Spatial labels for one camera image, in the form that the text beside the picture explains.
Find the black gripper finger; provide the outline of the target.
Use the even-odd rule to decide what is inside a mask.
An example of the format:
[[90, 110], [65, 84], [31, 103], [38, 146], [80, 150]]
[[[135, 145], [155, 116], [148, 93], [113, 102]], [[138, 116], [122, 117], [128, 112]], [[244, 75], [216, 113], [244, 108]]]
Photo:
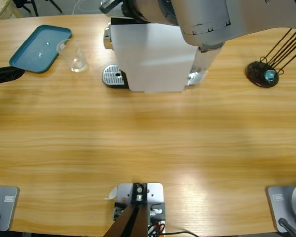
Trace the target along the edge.
[[24, 70], [12, 66], [0, 68], [0, 84], [17, 80], [24, 72]]

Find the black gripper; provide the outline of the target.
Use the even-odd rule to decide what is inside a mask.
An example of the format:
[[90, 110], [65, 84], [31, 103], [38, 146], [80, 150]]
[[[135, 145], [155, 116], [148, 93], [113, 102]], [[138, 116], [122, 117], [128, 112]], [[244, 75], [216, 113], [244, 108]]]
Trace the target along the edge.
[[123, 0], [102, 0], [99, 10], [108, 17], [125, 17], [122, 12]]

